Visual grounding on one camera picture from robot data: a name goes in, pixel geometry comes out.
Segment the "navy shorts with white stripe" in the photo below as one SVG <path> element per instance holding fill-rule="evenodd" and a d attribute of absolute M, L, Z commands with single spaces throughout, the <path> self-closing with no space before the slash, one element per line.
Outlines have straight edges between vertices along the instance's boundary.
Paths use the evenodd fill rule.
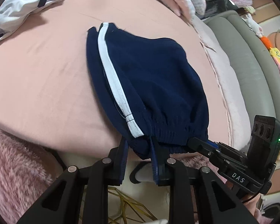
<path fill-rule="evenodd" d="M 99 102 L 140 159 L 154 143 L 187 153 L 208 139 L 209 112 L 199 75 L 173 39 L 148 39 L 102 23 L 88 30 L 87 67 Z"/>

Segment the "light pink bed pad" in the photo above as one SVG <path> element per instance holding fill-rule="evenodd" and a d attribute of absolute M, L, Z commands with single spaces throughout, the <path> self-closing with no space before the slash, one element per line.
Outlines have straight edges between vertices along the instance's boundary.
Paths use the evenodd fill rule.
<path fill-rule="evenodd" d="M 223 97 L 227 110 L 229 146 L 241 150 L 250 140 L 251 128 L 236 73 L 210 27 L 197 16 L 193 17 L 192 26 L 199 34 Z"/>

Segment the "pink fluffy blanket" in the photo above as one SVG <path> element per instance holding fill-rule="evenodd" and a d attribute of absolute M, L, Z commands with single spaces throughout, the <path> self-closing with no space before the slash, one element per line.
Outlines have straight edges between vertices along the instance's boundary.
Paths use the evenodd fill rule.
<path fill-rule="evenodd" d="M 62 172 L 43 147 L 0 130 L 0 215 L 16 223 Z"/>

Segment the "pink bed sheet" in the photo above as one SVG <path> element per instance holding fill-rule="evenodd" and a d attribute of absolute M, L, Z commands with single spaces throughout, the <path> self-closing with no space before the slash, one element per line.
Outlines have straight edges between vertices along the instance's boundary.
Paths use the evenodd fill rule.
<path fill-rule="evenodd" d="M 156 0 L 64 0 L 30 15 L 0 42 L 0 128 L 55 150 L 104 157 L 120 142 L 91 87 L 88 29 L 113 22 L 145 38 L 172 38 L 199 74 L 209 107 L 208 135 L 229 142 L 213 69 L 193 29 Z"/>

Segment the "yellow plush toy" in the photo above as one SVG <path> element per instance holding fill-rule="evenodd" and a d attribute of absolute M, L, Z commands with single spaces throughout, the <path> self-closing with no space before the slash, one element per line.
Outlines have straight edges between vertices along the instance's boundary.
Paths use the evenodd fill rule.
<path fill-rule="evenodd" d="M 277 48 L 270 48 L 269 49 L 270 55 L 280 63 L 280 51 Z"/>

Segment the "white rabbit plush toy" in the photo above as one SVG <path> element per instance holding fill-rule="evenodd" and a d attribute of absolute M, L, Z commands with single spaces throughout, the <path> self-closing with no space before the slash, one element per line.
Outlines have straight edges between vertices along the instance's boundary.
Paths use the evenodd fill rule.
<path fill-rule="evenodd" d="M 258 38 L 262 38 L 264 36 L 264 31 L 262 27 L 253 20 L 252 15 L 250 13 L 246 14 L 242 19 L 245 21 L 248 27 L 256 34 Z"/>

